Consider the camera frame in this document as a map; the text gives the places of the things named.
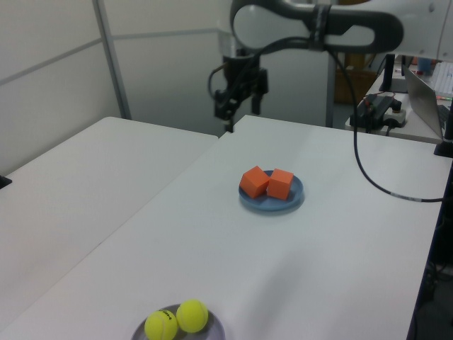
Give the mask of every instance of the laptop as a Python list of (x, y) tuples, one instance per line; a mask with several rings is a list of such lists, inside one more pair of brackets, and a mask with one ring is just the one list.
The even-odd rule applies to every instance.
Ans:
[(422, 79), (418, 78), (405, 65), (402, 65), (402, 68), (408, 84), (412, 109), (437, 136), (443, 138), (449, 109), (437, 104), (436, 93)]

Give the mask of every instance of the white table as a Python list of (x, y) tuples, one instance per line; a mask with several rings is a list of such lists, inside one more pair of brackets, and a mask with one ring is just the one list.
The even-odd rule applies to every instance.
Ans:
[(217, 138), (105, 118), (0, 190), (0, 330)]
[[(388, 189), (443, 194), (452, 160), (433, 144), (360, 134), (359, 147)], [(293, 171), (303, 205), (242, 206), (255, 165)], [(368, 184), (351, 132), (246, 116), (0, 339), (130, 339), (150, 312), (194, 297), (228, 340), (403, 340), (439, 208)]]
[[(381, 75), (377, 78), (377, 80), (373, 83), (373, 85), (369, 88), (367, 94), (377, 94), (379, 93), (379, 87), (382, 85), (382, 80), (384, 78), (384, 73), (382, 72)], [(394, 79), (404, 79), (404, 76), (401, 76), (401, 65), (395, 64)], [(380, 96), (393, 96), (392, 93), (383, 93)], [(427, 142), (438, 144), (442, 141), (442, 139), (436, 135), (436, 133), (429, 127), (422, 118), (420, 118), (417, 113), (412, 110), (411, 102), (409, 101), (409, 95), (406, 93), (395, 93), (395, 99), (401, 102), (401, 108), (406, 110), (406, 124), (399, 128), (395, 127), (394, 129), (390, 130), (389, 136), (390, 137), (397, 137), (403, 138), (406, 140), (417, 140), (419, 142)], [(451, 101), (437, 101), (439, 105), (445, 105), (449, 107), (451, 105)], [(345, 130), (352, 131), (354, 127), (350, 125), (350, 119), (345, 123)], [(360, 132), (364, 132), (365, 129), (358, 129)], [(385, 135), (387, 131), (387, 126), (379, 130), (373, 130), (372, 134), (375, 135)]]

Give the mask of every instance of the orange foam block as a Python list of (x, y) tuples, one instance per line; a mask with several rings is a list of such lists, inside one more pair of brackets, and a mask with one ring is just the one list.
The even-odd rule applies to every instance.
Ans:
[(287, 200), (294, 174), (275, 169), (269, 178), (268, 196)]
[(251, 198), (257, 198), (266, 192), (268, 184), (269, 176), (259, 166), (255, 166), (242, 175), (239, 186)]

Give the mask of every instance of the yellow tennis ball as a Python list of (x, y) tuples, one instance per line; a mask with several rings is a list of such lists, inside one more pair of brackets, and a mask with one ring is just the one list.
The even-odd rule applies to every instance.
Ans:
[(176, 311), (179, 327), (187, 333), (196, 333), (205, 328), (208, 318), (205, 304), (199, 300), (187, 300)]
[(172, 340), (178, 332), (178, 321), (169, 310), (158, 310), (148, 316), (144, 333), (149, 340)]

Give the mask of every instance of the blue plate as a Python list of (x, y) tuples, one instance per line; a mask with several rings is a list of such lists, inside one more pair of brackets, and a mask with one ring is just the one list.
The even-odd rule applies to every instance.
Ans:
[[(264, 171), (268, 176), (272, 175), (273, 170)], [(239, 187), (239, 197), (241, 202), (248, 208), (262, 211), (281, 211), (301, 205), (304, 200), (304, 185), (296, 176), (292, 179), (291, 188), (287, 200), (261, 195), (253, 199)]]

